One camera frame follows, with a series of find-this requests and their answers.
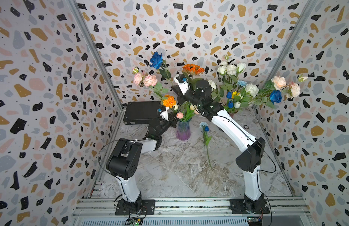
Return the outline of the purple ribbed glass vase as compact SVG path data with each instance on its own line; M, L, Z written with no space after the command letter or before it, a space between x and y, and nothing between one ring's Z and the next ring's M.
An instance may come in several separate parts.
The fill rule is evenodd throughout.
M187 121L178 121L176 137L181 141L186 141L191 136L190 124L191 119Z

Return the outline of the light blue carnation flower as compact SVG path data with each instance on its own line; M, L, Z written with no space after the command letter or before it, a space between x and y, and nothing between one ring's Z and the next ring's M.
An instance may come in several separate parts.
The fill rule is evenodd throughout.
M204 143L204 147L208 147L208 142L207 140L209 139L209 136L208 136L208 131L209 131L209 126L206 122L201 122L199 124L199 128L202 132L202 136L203 136L203 143Z

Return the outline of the small blue tulip flower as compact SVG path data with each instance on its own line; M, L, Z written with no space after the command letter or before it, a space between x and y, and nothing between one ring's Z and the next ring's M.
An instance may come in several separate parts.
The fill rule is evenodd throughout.
M209 143L212 139L211 136L208 135L209 132L209 127L206 125L202 126L202 130L203 130L203 139L204 139L204 148L205 148L205 155L207 157L208 163L209 163L209 167L210 169L212 169L212 164L211 164L211 160L210 160L210 155L208 152L208 147L209 147Z

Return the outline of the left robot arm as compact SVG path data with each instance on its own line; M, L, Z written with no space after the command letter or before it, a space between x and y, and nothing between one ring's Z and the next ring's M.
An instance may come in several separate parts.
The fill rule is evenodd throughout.
M162 135L170 128L177 125L175 113L162 112L153 118L147 126L147 133L142 139L120 138L114 140L116 144L108 157L103 170L115 177L122 191L122 201L127 204L141 204L141 192L136 181L137 170L142 153L158 150L162 143Z

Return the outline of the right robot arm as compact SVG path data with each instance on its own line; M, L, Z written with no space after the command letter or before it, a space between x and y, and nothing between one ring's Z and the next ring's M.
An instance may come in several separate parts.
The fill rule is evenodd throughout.
M259 172L264 154L265 140L256 138L242 128L217 101L212 99L212 87L209 82L199 79L193 90L183 74L174 79L176 85L172 87L180 101L193 104L200 115L219 127L237 145L241 155L236 164L243 171L245 180L244 198L251 204L264 199L261 191Z

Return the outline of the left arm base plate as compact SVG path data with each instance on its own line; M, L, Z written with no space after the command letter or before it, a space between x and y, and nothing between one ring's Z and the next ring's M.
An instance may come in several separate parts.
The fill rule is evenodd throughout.
M154 215L155 206L156 201L154 199L144 199L136 202L128 202L121 199L117 204L115 215Z

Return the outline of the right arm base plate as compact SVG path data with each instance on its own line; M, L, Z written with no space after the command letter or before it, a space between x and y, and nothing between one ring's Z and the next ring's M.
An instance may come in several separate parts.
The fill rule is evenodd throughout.
M232 214L269 214L269 204L264 198L252 201L251 199L230 199Z

